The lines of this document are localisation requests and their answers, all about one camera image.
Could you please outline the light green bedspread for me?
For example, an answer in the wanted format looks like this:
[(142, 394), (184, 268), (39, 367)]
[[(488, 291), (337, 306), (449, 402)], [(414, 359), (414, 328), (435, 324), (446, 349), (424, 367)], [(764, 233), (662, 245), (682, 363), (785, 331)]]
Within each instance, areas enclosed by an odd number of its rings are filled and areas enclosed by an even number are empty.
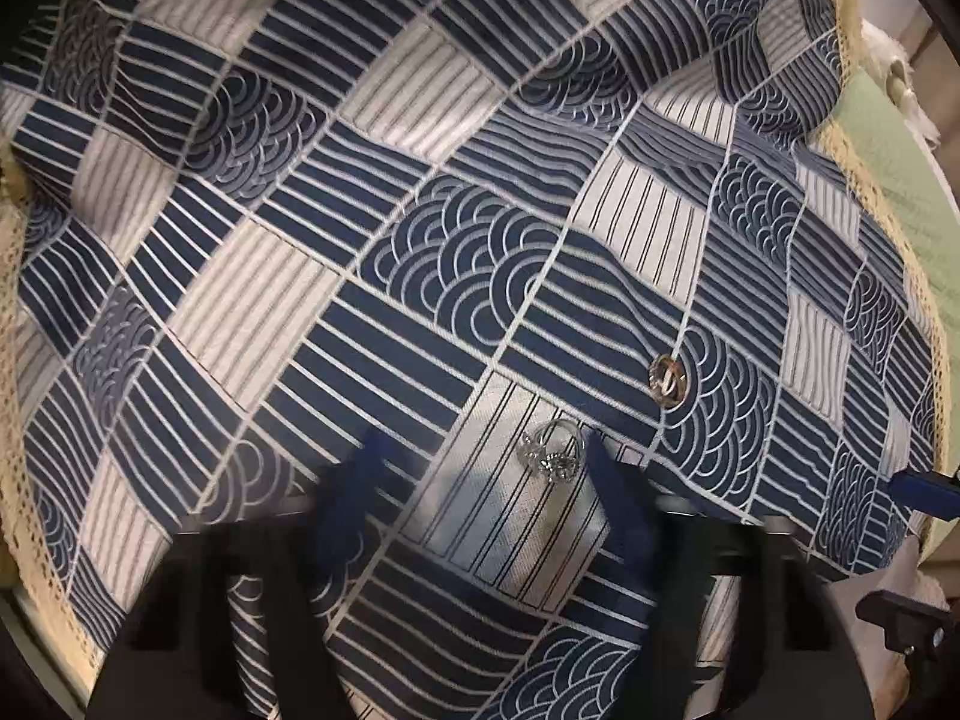
[(835, 115), (892, 205), (928, 277), (950, 355), (958, 358), (958, 215), (942, 171), (864, 70), (851, 76)]

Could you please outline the navy white patterned cloth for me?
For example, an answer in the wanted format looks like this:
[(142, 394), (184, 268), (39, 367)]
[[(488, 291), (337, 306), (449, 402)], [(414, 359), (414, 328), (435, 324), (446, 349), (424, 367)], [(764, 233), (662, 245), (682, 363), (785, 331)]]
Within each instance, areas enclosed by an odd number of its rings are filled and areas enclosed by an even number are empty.
[(190, 520), (389, 439), (314, 598), (370, 718), (594, 718), (596, 429), (823, 578), (924, 518), (946, 339), (835, 115), (856, 0), (39, 0), (2, 49), (2, 517), (91, 688)]

